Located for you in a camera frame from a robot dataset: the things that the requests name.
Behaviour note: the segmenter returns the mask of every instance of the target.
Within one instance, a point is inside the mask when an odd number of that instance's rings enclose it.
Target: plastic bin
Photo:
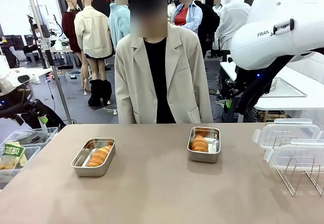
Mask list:
[[[44,128],[44,129],[43,128],[31,129],[31,130],[16,130],[0,144],[0,147],[3,147],[7,141],[12,141],[12,140],[17,139],[17,136],[19,135],[19,133],[24,132],[24,131],[36,131],[36,132],[46,133],[47,137],[44,139],[44,141],[40,141],[38,143],[33,143],[33,144],[21,145],[23,147],[40,147],[42,149],[42,148],[44,148],[44,146],[47,145],[48,142],[51,141],[51,139],[53,139],[55,134],[58,132],[58,127],[50,127],[50,128]]]
[[[266,152],[270,167],[289,171],[324,171],[324,140],[292,140],[291,145]]]
[[[41,150],[41,147],[26,147],[25,156],[27,163]],[[2,157],[4,147],[0,147],[0,157]],[[0,170],[0,190],[3,189],[22,169],[18,163],[15,169]]]
[[[71,70],[65,73],[65,77],[68,81],[81,80],[81,71],[78,69]]]
[[[313,124],[270,124],[254,132],[253,141],[263,149],[289,145],[293,139],[317,139],[320,129]]]

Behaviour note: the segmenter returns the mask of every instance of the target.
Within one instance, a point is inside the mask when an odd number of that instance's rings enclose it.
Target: white robotic arm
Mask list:
[[[245,70],[267,68],[275,58],[302,55],[324,48],[324,6],[294,14],[281,22],[258,21],[239,29],[231,42],[231,57]]]
[[[222,83],[223,98],[242,93],[237,112],[246,115],[288,62],[323,54],[323,8],[321,0],[254,0],[247,24],[231,41],[237,78]]]

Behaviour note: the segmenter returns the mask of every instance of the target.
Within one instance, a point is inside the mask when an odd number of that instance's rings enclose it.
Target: cream jacket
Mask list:
[[[74,26],[77,43],[85,54],[93,58],[111,55],[112,45],[106,15],[86,6],[83,11],[77,13]]]
[[[167,98],[177,123],[212,123],[203,54],[197,34],[168,24]],[[157,98],[143,38],[118,42],[115,91],[119,123],[156,123]]]

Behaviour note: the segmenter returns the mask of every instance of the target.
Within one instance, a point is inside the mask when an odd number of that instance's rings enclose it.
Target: metal pole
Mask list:
[[[36,24],[37,24],[37,27],[39,29],[40,36],[42,37],[42,41],[46,42],[45,36],[44,36],[42,28],[41,28],[41,23],[39,22],[39,18],[38,18],[38,14],[37,14],[37,11],[36,11],[36,6],[35,6],[35,3],[34,3],[34,0],[29,0],[29,1],[30,1],[32,12],[34,13],[34,19],[36,20]],[[44,62],[45,62],[46,68],[49,67],[49,65],[47,64],[47,61],[44,60]]]
[[[38,18],[38,14],[37,14],[37,11],[36,11],[36,6],[35,6],[35,3],[34,3],[34,0],[29,0],[29,1],[30,1],[32,11],[34,13],[34,17],[35,17],[37,26],[38,26],[39,31],[40,31],[40,35],[42,37],[42,40],[46,42],[45,37],[43,35],[42,28],[41,28],[41,24],[39,22],[39,18]],[[44,49],[45,49],[45,53],[46,53],[47,59],[49,61],[49,64],[51,65],[51,68],[52,68],[52,71],[53,71],[56,86],[57,86],[57,89],[59,91],[60,98],[62,100],[62,104],[63,104],[63,108],[64,108],[64,111],[65,111],[65,114],[66,114],[67,121],[68,121],[69,124],[72,124],[72,120],[71,120],[70,113],[69,113],[69,110],[68,110],[67,105],[66,105],[66,101],[65,101],[65,98],[64,98],[64,93],[63,93],[63,90],[62,90],[62,87],[61,87],[61,83],[60,83],[59,77],[57,75],[56,68],[54,66],[51,51],[50,51],[49,48],[44,48]]]
[[[65,101],[65,98],[64,98],[64,93],[63,93],[63,90],[62,90],[62,87],[61,87],[60,79],[59,79],[59,77],[57,75],[57,72],[56,72],[56,68],[55,68],[55,66],[51,66],[51,68],[52,68],[53,75],[54,75],[54,78],[55,78],[55,81],[56,81],[57,89],[59,91],[59,94],[60,94],[60,97],[61,97],[61,100],[62,100],[62,104],[63,104],[63,108],[64,108],[64,111],[65,111],[65,114],[66,114],[67,122],[69,124],[72,124],[71,116],[70,116],[69,110],[67,108],[67,104],[66,104],[66,101]]]

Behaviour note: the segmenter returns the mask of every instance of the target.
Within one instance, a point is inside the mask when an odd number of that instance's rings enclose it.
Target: croissant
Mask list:
[[[109,145],[95,151],[95,153],[92,155],[92,158],[90,159],[90,162],[88,163],[88,167],[97,167],[103,164],[109,154],[109,151],[111,150],[111,147],[112,146]]]
[[[197,152],[208,152],[208,143],[202,136],[197,136],[191,143],[191,149]]]

